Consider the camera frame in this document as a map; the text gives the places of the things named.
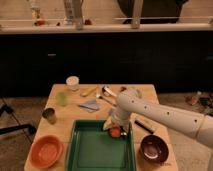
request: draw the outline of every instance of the black cabinet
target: black cabinet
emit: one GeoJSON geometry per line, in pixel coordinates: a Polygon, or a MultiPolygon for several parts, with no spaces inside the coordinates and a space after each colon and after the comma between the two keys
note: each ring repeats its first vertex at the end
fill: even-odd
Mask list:
{"type": "Polygon", "coordinates": [[[212,45],[212,31],[0,35],[0,95],[48,95],[70,75],[80,83],[212,91],[212,45]]]}

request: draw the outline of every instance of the chair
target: chair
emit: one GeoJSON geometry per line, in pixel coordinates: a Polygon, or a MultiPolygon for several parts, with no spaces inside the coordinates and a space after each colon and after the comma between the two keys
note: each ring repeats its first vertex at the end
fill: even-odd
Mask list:
{"type": "Polygon", "coordinates": [[[3,106],[0,108],[0,117],[4,112],[12,115],[15,118],[15,120],[17,121],[18,126],[0,128],[0,135],[10,133],[10,132],[14,132],[14,131],[18,131],[18,130],[21,130],[21,129],[23,130],[23,129],[26,129],[26,128],[28,129],[28,132],[29,132],[30,135],[34,134],[36,132],[36,128],[34,126],[32,126],[31,124],[20,124],[19,121],[14,116],[14,110],[10,106],[8,106],[7,104],[3,104],[3,106]]]}

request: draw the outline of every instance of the orange bowl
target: orange bowl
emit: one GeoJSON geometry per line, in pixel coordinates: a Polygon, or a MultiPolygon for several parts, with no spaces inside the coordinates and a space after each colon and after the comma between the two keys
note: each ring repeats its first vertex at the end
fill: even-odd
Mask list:
{"type": "Polygon", "coordinates": [[[63,152],[63,144],[60,140],[48,135],[38,139],[31,148],[30,162],[39,169],[52,166],[63,152]]]}

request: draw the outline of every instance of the metal utensil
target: metal utensil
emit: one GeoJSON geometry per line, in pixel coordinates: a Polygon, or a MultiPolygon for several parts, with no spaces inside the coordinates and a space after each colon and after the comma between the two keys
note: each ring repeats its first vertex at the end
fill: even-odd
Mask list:
{"type": "Polygon", "coordinates": [[[117,106],[116,104],[114,104],[113,102],[111,102],[110,100],[108,100],[107,98],[105,98],[104,96],[102,96],[102,95],[99,94],[99,93],[96,93],[96,98],[102,99],[102,100],[106,101],[107,103],[109,103],[110,105],[112,105],[112,106],[114,106],[114,107],[117,106]]]}

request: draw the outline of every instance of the cup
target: cup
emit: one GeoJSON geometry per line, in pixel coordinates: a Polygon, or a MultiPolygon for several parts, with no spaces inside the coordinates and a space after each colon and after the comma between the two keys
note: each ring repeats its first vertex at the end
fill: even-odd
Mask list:
{"type": "Polygon", "coordinates": [[[46,108],[42,112],[42,116],[50,123],[54,124],[57,121],[56,115],[55,115],[55,110],[53,108],[46,108]]]}
{"type": "Polygon", "coordinates": [[[66,84],[68,85],[70,90],[77,91],[79,85],[79,78],[76,76],[70,76],[66,79],[66,84]]]}
{"type": "Polygon", "coordinates": [[[60,106],[67,105],[67,95],[64,92],[58,92],[56,94],[56,103],[60,106]]]}

